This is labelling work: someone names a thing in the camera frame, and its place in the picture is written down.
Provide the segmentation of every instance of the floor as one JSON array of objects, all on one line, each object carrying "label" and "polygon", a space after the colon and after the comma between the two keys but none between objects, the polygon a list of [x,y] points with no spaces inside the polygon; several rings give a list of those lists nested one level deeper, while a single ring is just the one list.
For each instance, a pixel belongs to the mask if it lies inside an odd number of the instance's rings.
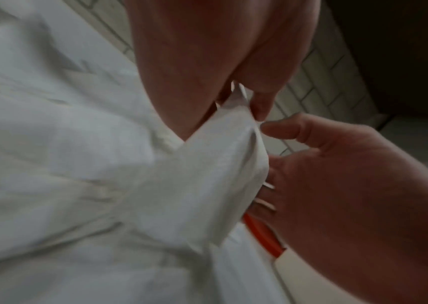
[{"label": "floor", "polygon": [[[129,21],[121,0],[64,0],[105,39],[135,62]],[[300,70],[278,94],[267,120],[297,112],[377,127],[378,112],[331,11],[322,3],[319,24]],[[264,137],[271,154],[287,155],[306,147],[295,140]]]}]

